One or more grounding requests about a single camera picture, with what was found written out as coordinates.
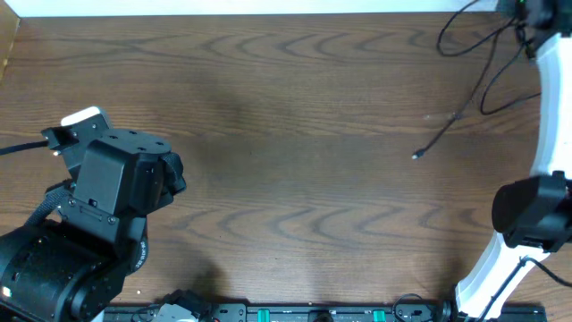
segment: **wood grain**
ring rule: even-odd
[[[0,0],[0,81],[4,68],[8,64],[8,55],[12,49],[20,18],[12,11],[4,0]]]
[[[467,99],[486,48],[439,57],[445,14],[28,19],[0,88],[0,145],[33,140],[84,106],[116,127],[165,136],[188,190],[150,216],[151,257],[119,302],[177,288],[252,302],[383,302],[445,296],[492,234],[495,191],[532,164],[538,102],[490,117],[470,108],[410,159]],[[469,14],[450,49],[503,23]],[[500,42],[493,69],[516,50]],[[499,105],[538,90],[519,61]],[[66,177],[46,151],[0,158],[5,233]],[[572,276],[565,248],[547,260]],[[569,290],[541,272],[511,297],[550,321]]]

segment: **white wall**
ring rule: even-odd
[[[23,17],[454,12],[469,0],[5,0]],[[492,11],[481,0],[473,11]]]

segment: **wooden tabletop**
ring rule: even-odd
[[[178,288],[266,303],[440,299],[491,239],[496,190],[528,176],[539,121],[538,100],[489,117],[471,106],[411,160],[467,99],[487,54],[439,57],[448,17],[26,19],[0,86],[0,146],[39,140],[93,105],[172,143],[188,189],[149,216],[150,258],[118,302]],[[448,48],[503,22],[469,14]],[[517,50],[505,36],[494,71]],[[521,59],[488,106],[538,87]],[[43,149],[0,157],[0,168],[0,233],[68,175]],[[572,278],[570,255],[565,246],[545,263]],[[510,300],[564,321],[570,295],[534,269]]]

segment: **white robotic arm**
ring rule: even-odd
[[[563,172],[570,180],[572,179],[572,38],[565,37],[562,33],[551,36],[537,50],[537,64],[542,81],[541,125],[531,177],[552,176],[558,171]],[[458,312],[481,320],[497,318],[501,314],[504,301],[534,266],[531,262],[525,263],[484,315],[491,298],[497,294],[520,260],[529,257],[542,261],[550,255],[551,250],[547,250],[549,245],[543,247],[541,242],[536,245],[531,242],[529,242],[531,245],[520,244],[516,247],[511,245],[513,246],[511,248],[506,243],[505,233],[494,232],[476,266],[457,284],[455,295]]]

